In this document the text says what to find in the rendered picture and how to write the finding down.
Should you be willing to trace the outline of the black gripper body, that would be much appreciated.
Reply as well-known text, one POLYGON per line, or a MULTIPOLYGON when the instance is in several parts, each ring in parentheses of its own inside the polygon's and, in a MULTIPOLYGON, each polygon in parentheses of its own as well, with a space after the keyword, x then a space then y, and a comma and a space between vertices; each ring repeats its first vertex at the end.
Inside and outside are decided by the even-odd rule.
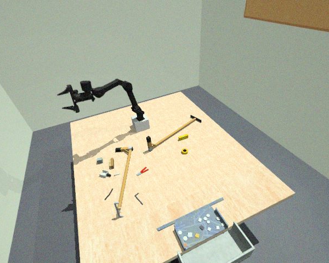
POLYGON ((72 98, 72 101, 73 101, 73 104, 74 104, 73 108, 74 108, 75 112, 78 113, 79 108, 78 108, 78 105, 76 105, 76 103, 81 102, 81 101, 85 101, 84 95, 83 95, 83 93, 73 94, 72 85, 70 85, 70 84, 67 85, 67 90, 68 90, 68 92, 70 92, 70 95, 71 95, 71 98, 72 98), (74 98, 73 98, 73 96, 74 96, 74 98))

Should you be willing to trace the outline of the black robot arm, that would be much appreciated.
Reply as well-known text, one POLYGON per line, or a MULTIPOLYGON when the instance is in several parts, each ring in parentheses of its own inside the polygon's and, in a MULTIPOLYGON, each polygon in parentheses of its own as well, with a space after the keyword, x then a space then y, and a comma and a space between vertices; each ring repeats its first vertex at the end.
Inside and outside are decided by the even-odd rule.
POLYGON ((142 121, 145 119, 143 117, 144 111, 142 111, 141 108, 139 107, 139 105, 137 104, 134 94, 132 92, 133 87, 132 87, 131 83, 129 83, 127 81, 121 81, 119 79, 115 79, 114 81, 108 83, 107 85, 105 85, 103 87, 97 87, 94 89, 91 87, 90 81, 81 81, 80 85, 81 85, 82 91, 84 92, 83 95, 84 95, 85 101, 92 100, 93 102, 95 100, 94 96, 96 96, 97 98, 101 98, 109 90, 117 87, 118 85, 121 85, 123 87, 123 89, 127 92, 128 97, 132 103, 132 107, 131 107, 132 111, 137 114, 136 119, 138 121, 142 121), (92 92, 92 94, 91 94, 91 92, 92 92))

